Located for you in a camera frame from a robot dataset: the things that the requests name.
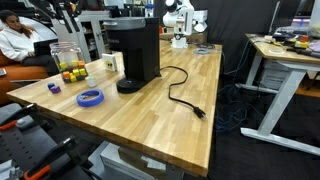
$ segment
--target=floor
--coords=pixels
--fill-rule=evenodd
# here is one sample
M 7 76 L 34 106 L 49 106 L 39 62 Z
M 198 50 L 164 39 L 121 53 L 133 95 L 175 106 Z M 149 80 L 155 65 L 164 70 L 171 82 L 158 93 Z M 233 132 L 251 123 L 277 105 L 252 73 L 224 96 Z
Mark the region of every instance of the floor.
M 259 127 L 274 95 L 226 85 L 220 85 L 219 89 L 225 89 L 220 91 L 217 100 L 215 123 L 218 127 L 210 161 L 211 179 L 320 179 L 320 157 L 241 135 L 240 127 Z M 230 112 L 237 110 L 234 120 L 222 126 L 229 120 Z M 295 95 L 273 133 L 320 147 L 319 115 L 320 98 Z

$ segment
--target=white shirt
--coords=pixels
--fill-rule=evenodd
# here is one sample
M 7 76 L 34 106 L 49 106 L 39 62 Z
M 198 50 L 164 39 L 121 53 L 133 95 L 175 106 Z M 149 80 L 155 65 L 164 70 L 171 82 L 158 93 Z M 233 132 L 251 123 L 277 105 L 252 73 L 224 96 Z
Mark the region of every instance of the white shirt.
M 4 27 L 0 32 L 0 49 L 9 59 L 22 61 L 28 57 L 28 52 L 34 52 L 33 43 L 42 40 L 34 31 L 28 38 L 25 34 Z

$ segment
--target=wooden desk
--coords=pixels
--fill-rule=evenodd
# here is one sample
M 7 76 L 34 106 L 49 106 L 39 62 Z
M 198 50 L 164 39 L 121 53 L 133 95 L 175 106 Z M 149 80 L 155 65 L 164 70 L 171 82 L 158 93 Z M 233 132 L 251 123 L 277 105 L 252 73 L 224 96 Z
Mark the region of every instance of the wooden desk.
M 320 59 L 305 55 L 299 55 L 295 52 L 287 52 L 285 49 L 283 49 L 283 47 L 278 47 L 265 42 L 256 42 L 257 39 L 255 38 L 249 37 L 249 39 L 252 43 L 254 43 L 253 45 L 257 49 L 257 53 L 253 60 L 246 84 L 237 84 L 237 86 L 250 90 L 276 93 L 277 95 L 270 105 L 267 114 L 263 118 L 259 129 L 253 130 L 249 128 L 241 128 L 241 133 L 245 136 L 249 136 L 259 140 L 297 149 L 315 155 L 320 155 L 320 148 L 318 147 L 310 146 L 304 143 L 271 134 L 271 131 L 278 122 L 292 96 L 296 92 L 306 72 L 308 70 L 320 71 Z M 276 61 L 279 64 L 282 64 L 289 68 L 288 75 L 282 83 L 279 91 L 252 85 L 262 57 L 272 59 L 273 61 Z
M 89 89 L 85 81 L 64 84 L 60 75 L 11 91 L 8 96 L 22 104 L 37 103 L 72 125 L 206 176 L 221 54 L 196 55 L 194 49 L 193 45 L 172 49 L 169 42 L 160 41 L 160 62 L 161 67 L 178 66 L 189 73 L 185 84 L 172 88 L 172 95 L 203 109 L 207 120 L 197 118 L 191 108 L 169 100 L 169 85 L 185 78 L 178 70 L 162 70 L 162 77 L 137 93 L 119 94 L 116 81 L 124 76 L 119 60 L 118 72 L 106 71 L 101 60 L 87 64 L 90 76 L 95 76 L 99 84 L 96 88 L 105 95 L 104 102 L 95 107 L 82 108 L 76 103 L 76 95 Z M 50 82 L 59 85 L 62 92 L 51 94 L 47 88 Z

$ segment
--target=black power cord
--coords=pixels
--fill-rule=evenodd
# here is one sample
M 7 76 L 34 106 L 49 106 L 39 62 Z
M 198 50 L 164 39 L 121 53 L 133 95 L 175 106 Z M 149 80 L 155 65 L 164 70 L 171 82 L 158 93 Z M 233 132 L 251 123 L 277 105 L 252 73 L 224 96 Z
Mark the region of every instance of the black power cord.
M 193 109 L 193 112 L 198 116 L 198 118 L 201 118 L 201 119 L 202 118 L 206 118 L 207 117 L 206 113 L 203 110 L 201 110 L 199 107 L 194 106 L 193 104 L 191 104 L 189 102 L 186 102 L 186 101 L 171 97 L 171 87 L 185 83 L 187 81 L 189 75 L 188 75 L 188 72 L 186 70 L 184 70 L 182 68 L 179 68 L 179 67 L 176 67 L 176 66 L 167 66 L 167 67 L 161 68 L 160 70 L 168 69 L 168 68 L 178 69 L 178 70 L 180 70 L 180 71 L 182 71 L 182 72 L 184 72 L 186 74 L 186 77 L 185 77 L 185 79 L 183 81 L 170 84 L 170 86 L 169 86 L 169 99 L 171 99 L 173 101 L 177 101 L 177 102 L 183 103 L 183 104 L 186 104 L 188 106 L 191 106 L 192 109 Z

